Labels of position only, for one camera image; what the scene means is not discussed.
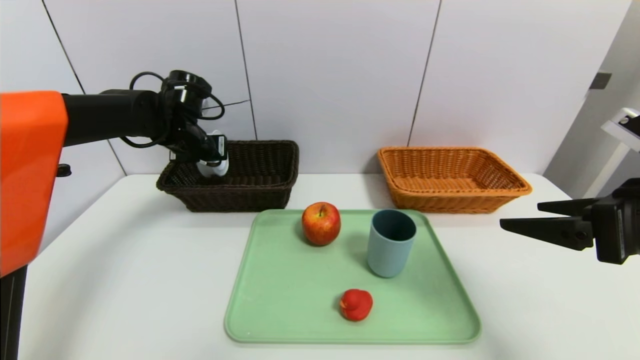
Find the dark brown wicker basket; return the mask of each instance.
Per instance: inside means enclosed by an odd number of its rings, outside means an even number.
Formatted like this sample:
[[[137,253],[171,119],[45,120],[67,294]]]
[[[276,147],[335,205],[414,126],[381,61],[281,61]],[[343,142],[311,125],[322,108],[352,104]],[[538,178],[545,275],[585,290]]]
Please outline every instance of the dark brown wicker basket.
[[[229,141],[229,170],[207,178],[193,163],[170,163],[156,186],[194,212],[284,209],[298,177],[298,144],[288,140]]]

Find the orange robot arm cover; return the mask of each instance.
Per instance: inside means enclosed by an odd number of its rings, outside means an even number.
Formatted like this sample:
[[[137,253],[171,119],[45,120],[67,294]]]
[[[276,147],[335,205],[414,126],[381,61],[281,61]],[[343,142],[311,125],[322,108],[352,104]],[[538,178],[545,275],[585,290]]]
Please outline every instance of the orange robot arm cover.
[[[0,94],[1,276],[38,254],[67,122],[58,92]]]

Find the black cable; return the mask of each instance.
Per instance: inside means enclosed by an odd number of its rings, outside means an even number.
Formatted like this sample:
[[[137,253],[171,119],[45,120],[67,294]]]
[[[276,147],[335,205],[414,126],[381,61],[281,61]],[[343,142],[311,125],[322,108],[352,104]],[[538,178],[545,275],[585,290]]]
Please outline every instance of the black cable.
[[[209,91],[205,90],[204,87],[198,85],[198,84],[194,84],[191,83],[189,81],[179,81],[179,80],[175,80],[175,81],[167,81],[167,85],[170,85],[172,88],[175,88],[176,86],[184,86],[185,90],[187,90],[188,88],[195,88],[195,90],[197,92],[200,93],[200,95],[202,95],[203,98],[210,98],[213,99],[213,101],[215,101],[216,103],[218,103],[218,106],[220,107],[220,113],[217,114],[216,116],[213,117],[203,117],[203,116],[199,116],[198,119],[200,120],[218,120],[220,119],[224,114],[225,114],[225,106],[222,104],[222,102],[212,93],[210,93]]]
[[[200,86],[198,84],[194,84],[194,83],[190,83],[189,81],[179,81],[179,80],[169,80],[168,78],[163,78],[162,76],[160,76],[159,74],[156,74],[155,72],[152,71],[143,71],[137,75],[135,75],[132,79],[131,82],[129,83],[129,90],[133,90],[134,85],[136,84],[136,82],[138,81],[139,78],[142,78],[143,76],[146,75],[150,75],[150,76],[154,76],[158,79],[160,79],[162,81],[162,86],[161,86],[161,90],[159,93],[159,99],[160,99],[160,107],[162,109],[162,114],[165,117],[165,121],[166,121],[166,126],[165,126],[165,131],[162,134],[162,136],[160,136],[159,138],[152,140],[149,143],[134,143],[131,140],[129,140],[126,136],[121,137],[120,139],[125,142],[127,145],[131,146],[131,147],[135,147],[137,149],[144,149],[146,147],[151,147],[154,145],[157,145],[159,143],[161,143],[162,141],[164,141],[164,139],[166,139],[167,136],[169,136],[169,133],[171,131],[171,109],[165,109],[164,106],[166,104],[165,102],[165,97],[166,97],[166,91],[168,91],[169,88],[171,89],[175,89],[177,86],[184,86],[184,90],[194,90],[196,92],[198,92],[201,97],[203,97],[204,99],[206,98],[211,98],[213,99],[213,101],[215,101],[216,103],[218,103],[218,106],[220,107],[220,113],[216,116],[213,117],[203,117],[202,114],[200,114],[200,116],[198,116],[197,118],[200,120],[218,120],[220,119],[224,114],[225,114],[225,106],[222,104],[222,102],[215,96],[213,95],[210,91],[206,90],[203,86]]]
[[[131,82],[129,83],[129,90],[133,90],[133,87],[136,84],[136,82],[138,81],[138,79],[142,78],[143,76],[146,76],[146,75],[151,75],[151,76],[154,76],[154,77],[160,79],[160,81],[163,82],[162,88],[164,88],[164,84],[166,82],[165,78],[163,78],[162,76],[156,74],[155,72],[143,71],[143,72],[139,73],[138,75],[135,75],[131,79]],[[164,97],[162,95],[164,95],[164,92],[161,92],[161,96],[159,97],[161,108],[164,107]],[[144,149],[144,148],[151,147],[151,146],[154,146],[154,145],[157,145],[157,144],[161,143],[169,135],[169,132],[171,131],[171,129],[170,129],[170,125],[171,124],[170,124],[170,119],[169,119],[168,113],[166,111],[162,111],[162,114],[165,115],[164,117],[165,117],[165,121],[166,121],[166,124],[165,124],[166,126],[165,126],[164,133],[159,138],[157,138],[155,140],[152,140],[151,142],[148,142],[148,143],[134,143],[133,141],[129,140],[129,138],[126,137],[126,136],[123,136],[120,139],[124,143],[126,143],[127,145],[129,145],[131,147],[135,147],[136,149]]]

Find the blue cup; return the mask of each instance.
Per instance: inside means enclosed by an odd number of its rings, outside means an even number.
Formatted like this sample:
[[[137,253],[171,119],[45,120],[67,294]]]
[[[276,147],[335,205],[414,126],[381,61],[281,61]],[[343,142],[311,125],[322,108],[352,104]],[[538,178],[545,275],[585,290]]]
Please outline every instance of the blue cup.
[[[415,238],[415,222],[398,210],[380,210],[373,215],[367,263],[382,277],[394,277],[402,272]]]

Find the wicker basket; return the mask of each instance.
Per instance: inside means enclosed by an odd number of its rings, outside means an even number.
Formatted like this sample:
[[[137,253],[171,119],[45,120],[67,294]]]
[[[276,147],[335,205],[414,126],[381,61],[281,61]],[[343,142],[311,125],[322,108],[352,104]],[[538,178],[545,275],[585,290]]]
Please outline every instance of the wicker basket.
[[[229,141],[229,170],[207,178],[193,163],[170,163],[156,186],[194,212],[284,209],[298,177],[293,141]]]
[[[492,213],[532,191],[497,155],[477,147],[385,147],[378,159],[400,209]]]

